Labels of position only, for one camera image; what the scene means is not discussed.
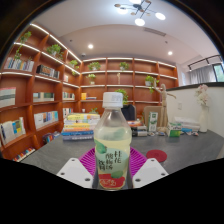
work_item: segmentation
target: white wall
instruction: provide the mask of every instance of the white wall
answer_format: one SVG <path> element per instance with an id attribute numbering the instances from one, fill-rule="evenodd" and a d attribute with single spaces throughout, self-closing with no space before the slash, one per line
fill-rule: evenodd
<path id="1" fill-rule="evenodd" d="M 169 121 L 173 121 L 174 116 L 189 117 L 199 120 L 201 107 L 197 104 L 194 96 L 196 88 L 169 91 L 175 95 L 167 96 L 167 112 Z M 224 137 L 224 88 L 208 87 L 209 112 L 208 129 Z M 178 109 L 178 103 L 182 103 L 182 110 Z"/>

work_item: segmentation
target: cabinet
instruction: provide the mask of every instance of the cabinet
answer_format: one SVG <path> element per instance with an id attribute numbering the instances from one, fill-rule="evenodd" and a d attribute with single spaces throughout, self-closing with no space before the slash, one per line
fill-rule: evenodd
<path id="1" fill-rule="evenodd" d="M 156 91 L 150 94 L 145 86 L 145 77 L 151 75 L 160 82 L 158 88 L 164 83 L 168 88 L 178 87 L 178 75 L 175 66 L 158 61 L 138 58 L 94 58 L 81 61 L 75 53 L 57 40 L 45 28 L 31 24 L 25 31 L 31 31 L 31 37 L 20 49 L 21 60 L 33 59 L 32 71 L 5 68 L 8 57 L 14 57 L 19 47 L 20 39 L 12 46 L 8 57 L 0 71 L 0 88 L 16 87 L 15 105 L 0 108 L 0 123 L 24 118 L 26 134 L 1 147 L 5 159 L 13 159 L 28 147 L 39 149 L 43 146 L 42 136 L 48 132 L 61 131 L 63 128 L 63 108 L 72 108 L 74 112 L 85 109 L 88 113 L 92 108 L 98 109 L 103 114 L 103 93 L 124 89 L 128 94 L 128 103 L 136 106 L 137 117 L 142 116 L 145 106 L 160 105 L 160 94 Z M 58 59 L 47 53 L 47 47 L 58 44 L 63 52 L 63 58 Z M 71 67 L 70 61 L 77 60 L 77 68 Z M 90 71 L 91 62 L 99 62 L 98 71 Z M 129 65 L 128 70 L 120 70 L 120 62 Z M 36 73 L 37 66 L 43 65 L 59 72 L 58 78 L 48 77 Z M 95 84 L 91 85 L 87 78 L 95 74 Z M 33 102 L 33 93 L 53 92 L 54 101 Z M 74 100 L 63 99 L 62 93 L 75 94 Z M 81 93 L 88 93 L 95 100 L 82 100 Z M 42 128 L 36 129 L 34 114 L 41 112 L 58 111 L 58 121 Z"/>

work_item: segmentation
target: bottle cap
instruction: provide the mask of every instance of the bottle cap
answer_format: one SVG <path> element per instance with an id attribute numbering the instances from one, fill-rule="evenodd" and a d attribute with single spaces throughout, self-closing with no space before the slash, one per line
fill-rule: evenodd
<path id="1" fill-rule="evenodd" d="M 123 107 L 123 94 L 117 92 L 106 92 L 103 94 L 103 108 Z"/>

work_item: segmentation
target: black frame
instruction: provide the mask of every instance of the black frame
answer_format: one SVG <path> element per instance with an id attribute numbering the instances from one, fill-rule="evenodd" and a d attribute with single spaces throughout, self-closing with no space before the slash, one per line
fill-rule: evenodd
<path id="1" fill-rule="evenodd" d="M 220 65 L 220 66 L 221 66 L 222 71 L 223 71 L 223 74 L 224 74 L 224 69 L 223 69 L 222 63 L 215 63 L 215 64 L 212 64 L 212 68 L 213 68 L 213 71 L 214 71 L 214 74 L 215 74 L 216 82 L 219 82 L 218 79 L 217 79 L 217 75 L 216 75 L 215 68 L 214 68 L 215 65 Z"/>

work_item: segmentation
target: gray table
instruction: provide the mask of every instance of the gray table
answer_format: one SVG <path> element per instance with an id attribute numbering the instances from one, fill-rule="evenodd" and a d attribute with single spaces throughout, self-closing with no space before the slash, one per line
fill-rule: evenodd
<path id="1" fill-rule="evenodd" d="M 172 174 L 190 165 L 215 160 L 223 144 L 223 137 L 208 130 L 207 133 L 199 133 L 198 137 L 186 134 L 176 138 L 158 135 L 133 137 L 131 147 L 144 156 L 152 149 L 166 152 L 167 159 L 160 164 Z M 79 158 L 94 146 L 93 140 L 63 141 L 60 136 L 21 162 L 57 174 L 70 158 Z"/>

